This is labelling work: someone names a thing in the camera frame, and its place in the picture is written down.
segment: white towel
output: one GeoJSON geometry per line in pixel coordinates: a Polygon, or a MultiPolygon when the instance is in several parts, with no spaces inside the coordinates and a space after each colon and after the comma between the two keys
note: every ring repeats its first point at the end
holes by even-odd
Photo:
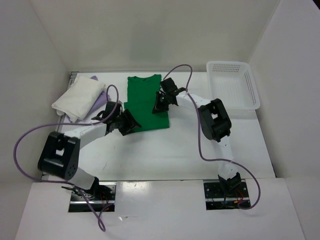
{"type": "Polygon", "coordinates": [[[73,123],[83,120],[105,86],[103,82],[84,76],[76,77],[74,84],[51,107],[59,116],[67,114],[73,123]]]}

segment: wall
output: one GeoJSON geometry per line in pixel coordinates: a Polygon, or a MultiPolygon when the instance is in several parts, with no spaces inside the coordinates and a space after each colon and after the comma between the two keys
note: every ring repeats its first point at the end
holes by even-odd
{"type": "Polygon", "coordinates": [[[312,0],[281,0],[250,59],[263,136],[307,240],[319,239],[320,222],[319,23],[312,0]]]}
{"type": "MultiPolygon", "coordinates": [[[[50,105],[66,90],[69,74],[28,0],[0,0],[0,13],[0,239],[7,240],[31,187],[14,165],[14,144],[28,129],[58,120],[50,105]]],[[[22,168],[34,176],[51,130],[35,132],[19,148],[22,168]]]]}
{"type": "Polygon", "coordinates": [[[69,71],[245,61],[278,0],[30,0],[69,71]]]}

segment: robotic arm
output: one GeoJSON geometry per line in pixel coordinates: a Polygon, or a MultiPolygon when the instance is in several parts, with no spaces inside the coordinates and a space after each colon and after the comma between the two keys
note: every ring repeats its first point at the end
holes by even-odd
{"type": "Polygon", "coordinates": [[[80,149],[92,141],[104,137],[114,129],[125,136],[135,128],[141,128],[129,110],[122,111],[118,104],[112,116],[104,123],[96,124],[106,118],[116,103],[109,101],[105,110],[93,118],[92,125],[78,127],[74,130],[49,134],[38,161],[38,169],[50,175],[62,178],[83,189],[87,194],[99,196],[99,179],[78,167],[80,149]]]}
{"type": "MultiPolygon", "coordinates": [[[[155,105],[152,113],[169,110],[169,105],[183,106],[194,110],[195,106],[184,87],[178,88],[171,78],[160,82],[161,90],[156,93],[155,105]]],[[[233,160],[230,146],[231,121],[220,99],[208,100],[193,93],[189,93],[196,103],[200,116],[203,135],[212,140],[215,151],[220,158],[233,160]]],[[[226,195],[234,191],[241,183],[241,177],[235,165],[223,162],[219,166],[219,182],[226,195]]]]}

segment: green cloth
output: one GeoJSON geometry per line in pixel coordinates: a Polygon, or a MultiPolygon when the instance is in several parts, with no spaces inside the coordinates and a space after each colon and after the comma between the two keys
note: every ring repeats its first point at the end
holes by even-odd
{"type": "Polygon", "coordinates": [[[156,92],[160,89],[161,75],[150,77],[128,77],[127,98],[124,108],[128,109],[134,119],[142,126],[134,133],[169,128],[168,112],[152,114],[156,102],[156,92]]]}

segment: plastic basket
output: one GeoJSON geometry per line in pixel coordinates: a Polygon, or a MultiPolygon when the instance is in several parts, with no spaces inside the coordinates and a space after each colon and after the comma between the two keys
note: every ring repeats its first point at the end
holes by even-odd
{"type": "Polygon", "coordinates": [[[222,100],[226,109],[256,110],[260,100],[248,63],[209,61],[206,64],[210,94],[222,100]]]}

